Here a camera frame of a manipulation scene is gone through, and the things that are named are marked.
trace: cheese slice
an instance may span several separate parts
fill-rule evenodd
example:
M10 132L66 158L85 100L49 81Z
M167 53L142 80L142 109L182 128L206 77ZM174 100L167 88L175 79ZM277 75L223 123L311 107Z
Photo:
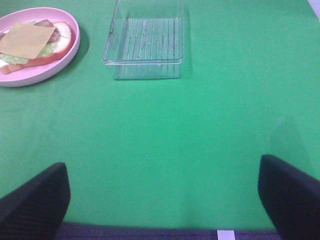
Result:
M55 27L16 22L0 41L0 53L35 59L47 44Z

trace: sandwich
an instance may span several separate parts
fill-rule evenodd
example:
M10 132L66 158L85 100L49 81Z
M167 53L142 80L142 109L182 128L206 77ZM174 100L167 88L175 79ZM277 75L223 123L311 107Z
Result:
M30 39L25 40L27 43L22 39L24 33L30 35L28 36ZM39 44L31 44L31 47L25 45L32 38L37 38L35 35L46 40ZM38 23L16 23L8 33L0 33L0 71L3 74L9 74L26 67L50 64L62 59L72 45L72 31L64 21L50 22L46 19Z

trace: pink plate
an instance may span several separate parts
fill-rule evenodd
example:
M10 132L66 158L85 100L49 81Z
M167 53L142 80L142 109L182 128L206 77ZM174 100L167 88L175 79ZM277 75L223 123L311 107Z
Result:
M76 19L68 12L52 7L35 7L16 11L0 18L0 32L8 31L16 22L41 21L66 22L72 32L73 45L70 51L61 59L47 65L30 66L21 70L3 74L0 72L0 86L20 87L41 82L67 66L76 55L80 44L80 30Z

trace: table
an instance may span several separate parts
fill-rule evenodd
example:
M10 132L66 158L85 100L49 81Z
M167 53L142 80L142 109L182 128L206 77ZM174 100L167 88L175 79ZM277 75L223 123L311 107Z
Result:
M112 0L0 5L63 9L81 33L61 72L0 88L0 197L62 161L65 221L272 229L261 155L320 177L320 24L306 0L185 0L182 77L167 80L111 78Z

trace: clear plastic container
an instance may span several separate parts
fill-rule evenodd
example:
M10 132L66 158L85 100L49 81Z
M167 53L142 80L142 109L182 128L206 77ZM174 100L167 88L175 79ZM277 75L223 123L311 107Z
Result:
M117 0L103 62L114 79L179 78L183 25L183 0Z

